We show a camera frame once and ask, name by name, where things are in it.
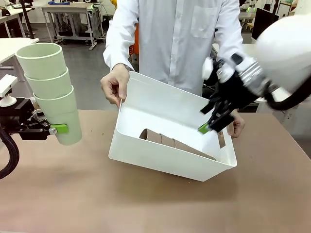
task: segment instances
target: white lab coat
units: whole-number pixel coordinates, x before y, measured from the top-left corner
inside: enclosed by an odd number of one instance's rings
[[[242,53],[238,0],[118,0],[104,60],[130,68],[129,46],[139,22],[139,72],[196,95],[214,38],[219,58]]]

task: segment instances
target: person's right hand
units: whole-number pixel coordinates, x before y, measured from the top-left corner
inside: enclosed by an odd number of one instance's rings
[[[130,74],[122,63],[116,64],[112,71],[101,80],[102,90],[111,104],[120,107],[121,100],[127,96],[126,87]]]

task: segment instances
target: cup rim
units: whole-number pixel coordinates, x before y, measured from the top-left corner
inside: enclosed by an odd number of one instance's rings
[[[34,97],[35,97],[36,99],[42,100],[42,101],[60,100],[60,99],[63,99],[63,98],[65,98],[65,97],[67,97],[67,96],[69,96],[69,95],[71,95],[71,94],[73,93],[73,90],[74,90],[73,85],[71,85],[71,87],[72,87],[72,90],[71,90],[68,94],[66,94],[66,95],[64,95],[64,96],[62,96],[62,97],[54,98],[54,99],[42,99],[42,98],[39,98],[38,96],[36,96],[35,93],[33,93],[33,95],[34,95]]]
[[[23,48],[26,48],[26,47],[29,47],[29,46],[37,46],[37,45],[56,45],[56,46],[58,46],[60,48],[60,50],[55,52],[55,53],[52,53],[50,55],[41,56],[41,57],[23,57],[23,56],[20,56],[20,55],[17,54]],[[15,56],[18,57],[18,58],[22,58],[22,59],[35,60],[35,59],[42,59],[42,58],[52,57],[52,56],[55,56],[55,55],[59,54],[62,51],[63,51],[63,48],[60,45],[55,44],[55,43],[36,43],[36,44],[27,45],[27,46],[24,46],[24,47],[20,48],[15,53]]]
[[[32,78],[29,78],[26,74],[24,74],[24,76],[25,76],[25,78],[26,79],[29,79],[29,80],[31,80],[31,81],[38,81],[38,82],[44,82],[44,81],[51,81],[51,80],[54,80],[54,79],[59,79],[59,78],[62,78],[63,76],[65,76],[66,74],[68,74],[68,72],[69,72],[69,69],[68,69],[68,67],[66,67],[66,72],[65,73],[63,73],[62,75],[60,75],[60,76],[57,76],[57,77],[55,77],[55,78],[51,78],[51,79],[32,79]]]

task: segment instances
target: light green cup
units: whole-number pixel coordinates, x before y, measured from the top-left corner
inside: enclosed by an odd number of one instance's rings
[[[71,92],[71,81],[69,71],[67,71],[56,78],[52,79],[32,79],[25,75],[34,94],[41,99],[55,99],[65,96]]]
[[[54,99],[42,99],[36,96],[34,97],[37,100],[40,108],[46,116],[57,116],[64,113],[72,113],[77,111],[76,98],[74,96],[74,88],[71,86],[71,91],[62,97]]]
[[[24,73],[31,79],[51,79],[67,70],[63,49],[57,44],[39,43],[19,49],[17,57]]]
[[[62,145],[68,146],[79,142],[82,138],[78,110],[72,113],[64,113],[57,116],[47,116],[50,124],[66,124],[68,133],[57,133],[56,138]]]

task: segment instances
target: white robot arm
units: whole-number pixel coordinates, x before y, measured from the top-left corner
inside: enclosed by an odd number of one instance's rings
[[[304,101],[311,94],[310,22],[311,15],[283,18],[260,35],[254,58],[235,53],[231,56],[235,67],[222,60],[214,62],[219,82],[201,112],[214,110],[199,131],[221,131],[234,120],[231,115],[234,109],[243,108],[259,97],[264,97],[268,105],[278,111]],[[292,95],[275,102],[271,93],[276,85]]]

